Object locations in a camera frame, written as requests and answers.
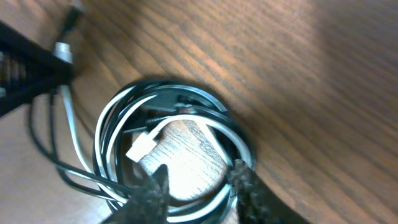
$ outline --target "brown wood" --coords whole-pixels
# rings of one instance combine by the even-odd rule
[[[91,129],[133,80],[197,82],[228,102],[256,140],[257,173],[305,218],[398,223],[395,1],[83,3],[70,41],[76,110]],[[67,4],[2,0],[0,20],[48,47]],[[58,140],[77,164],[59,110]],[[0,121],[3,222],[98,222],[106,205],[61,183],[29,142],[23,113]]]

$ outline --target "white connector housing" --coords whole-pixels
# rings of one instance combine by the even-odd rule
[[[144,131],[132,143],[126,156],[134,162],[139,162],[144,156],[148,155],[156,147],[157,143]]]

